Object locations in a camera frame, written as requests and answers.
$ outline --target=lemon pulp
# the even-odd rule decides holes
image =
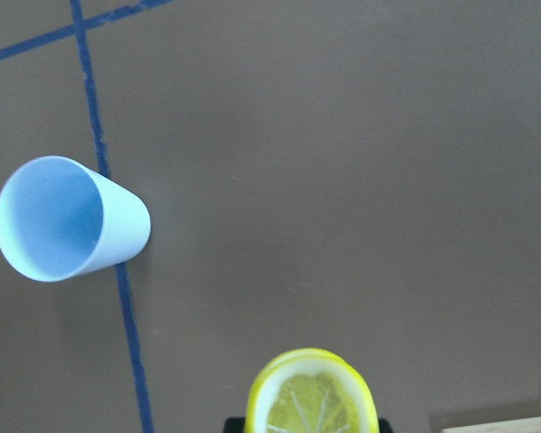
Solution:
[[[267,433],[356,433],[357,410],[332,374],[286,380],[267,418]]]
[[[258,374],[244,433],[379,433],[379,422],[359,373],[309,347],[277,356]]]

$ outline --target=light blue cup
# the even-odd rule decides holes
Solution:
[[[138,197],[62,156],[25,163],[0,193],[0,249],[36,281],[125,262],[150,233],[151,218]]]

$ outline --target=lemon slice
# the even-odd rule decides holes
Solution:
[[[279,355],[254,380],[244,433],[379,433],[369,387],[340,356],[305,348]]]

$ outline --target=blue tape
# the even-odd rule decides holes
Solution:
[[[83,20],[85,30],[95,29],[96,27],[101,27],[108,23],[113,23],[118,20],[122,20],[131,15],[139,14],[144,12],[147,9],[152,9],[154,7],[165,5],[166,3],[171,3],[174,0],[142,0],[140,3],[132,6],[123,6],[112,11],[106,12]],[[23,52],[39,48],[43,45],[47,45],[51,42],[59,41],[60,39],[68,38],[74,34],[75,27],[74,25],[67,25],[65,27],[60,27],[57,30],[52,32],[47,32],[36,36],[27,41],[22,41],[9,47],[5,47],[0,50],[0,60],[8,59],[13,57],[16,54],[22,54]]]
[[[98,171],[100,174],[110,179],[110,167],[108,166],[106,144],[103,140],[102,123],[100,122],[98,101],[96,98],[96,85],[94,82],[94,74],[92,73],[90,51],[88,50],[87,44],[87,32],[84,28],[84,18],[82,17],[80,0],[70,0],[70,6],[72,8],[72,19],[74,20],[78,56],[80,57],[80,65],[84,72],[84,87],[87,92],[88,112],[90,114],[90,126],[92,127],[96,158],[98,161]]]
[[[92,63],[90,61],[90,52],[88,50],[85,21],[82,15],[82,6],[80,0],[70,0],[72,9],[72,19],[74,20],[74,29],[78,46],[78,56],[80,65],[84,72],[84,87],[87,93],[88,112],[90,115],[90,125],[94,137],[96,148],[96,157],[98,159],[98,170],[103,176],[110,178],[110,167],[106,158],[106,145],[103,140],[102,123],[98,111],[98,102],[96,98],[96,83],[92,72]],[[126,330],[126,339],[130,352],[131,365],[133,368],[134,387],[138,401],[138,411],[141,417],[142,433],[154,433],[152,425],[151,403],[148,389],[146,386],[146,375],[142,365],[142,355],[138,330],[136,329],[136,320],[134,317],[134,306],[131,297],[130,282],[128,280],[128,271],[126,264],[120,263],[115,266],[116,281],[118,283],[118,292],[120,294],[120,303],[123,311],[124,328]]]

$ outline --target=black object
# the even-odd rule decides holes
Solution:
[[[223,433],[243,433],[244,430],[244,418],[227,418],[225,421],[225,429]],[[394,433],[390,427],[390,423],[384,419],[379,418],[379,433]]]

